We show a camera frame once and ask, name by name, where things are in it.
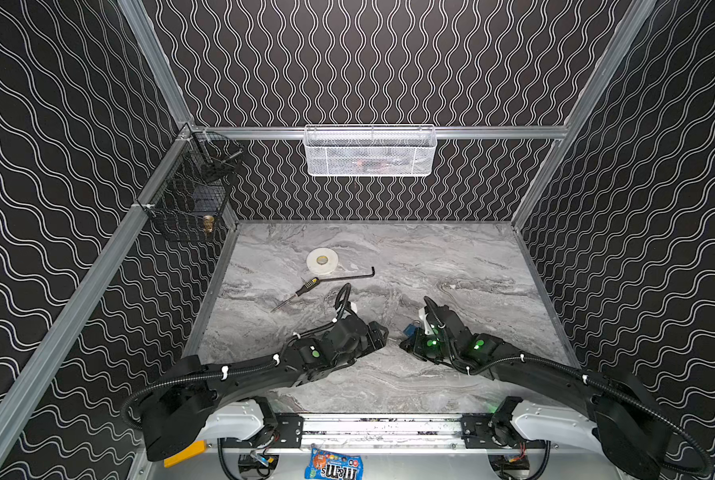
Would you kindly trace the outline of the blue padlock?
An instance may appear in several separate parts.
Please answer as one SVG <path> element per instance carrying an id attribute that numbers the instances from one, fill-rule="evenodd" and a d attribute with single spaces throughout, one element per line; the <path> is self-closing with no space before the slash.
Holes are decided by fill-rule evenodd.
<path id="1" fill-rule="evenodd" d="M 415 334 L 417 334 L 417 330 L 419 330 L 419 327 L 415 325 L 409 325 L 405 328 L 405 330 L 403 330 L 403 335 L 405 335 L 405 337 L 407 338 L 413 337 L 415 336 Z"/>

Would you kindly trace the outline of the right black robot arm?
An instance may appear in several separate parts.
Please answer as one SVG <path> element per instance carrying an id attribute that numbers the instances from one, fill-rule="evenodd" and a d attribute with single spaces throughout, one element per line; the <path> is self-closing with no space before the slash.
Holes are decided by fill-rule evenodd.
<path id="1" fill-rule="evenodd" d="M 503 400 L 491 418 L 491 435 L 505 445 L 555 441 L 599 453 L 637 479 L 665 472 L 708 478 L 707 450 L 665 414 L 653 394 L 631 373 L 605 374 L 573 368 L 531 354 L 491 334 L 475 334 L 447 305 L 425 298 L 421 325 L 407 328 L 401 349 L 421 361 L 463 375 L 519 385 L 579 414 L 567 427 L 549 427 L 541 415 L 535 429 L 519 424 L 525 400 Z"/>

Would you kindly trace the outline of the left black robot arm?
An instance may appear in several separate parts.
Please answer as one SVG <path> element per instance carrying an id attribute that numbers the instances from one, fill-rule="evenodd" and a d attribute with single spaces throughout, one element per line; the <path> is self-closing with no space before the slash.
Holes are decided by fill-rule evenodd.
<path id="1" fill-rule="evenodd" d="M 262 424 L 243 434 L 230 427 L 221 438 L 241 442 L 265 438 L 277 420 L 267 392 L 328 377 L 387 345 L 389 329 L 365 322 L 351 302 L 351 284 L 335 300 L 327 324 L 294 333 L 280 350 L 239 363 L 203 364 L 197 355 L 180 359 L 153 383 L 136 390 L 121 406 L 123 422 L 141 432 L 148 459 L 166 460 L 207 436 L 210 418 L 221 408 L 250 400 Z"/>

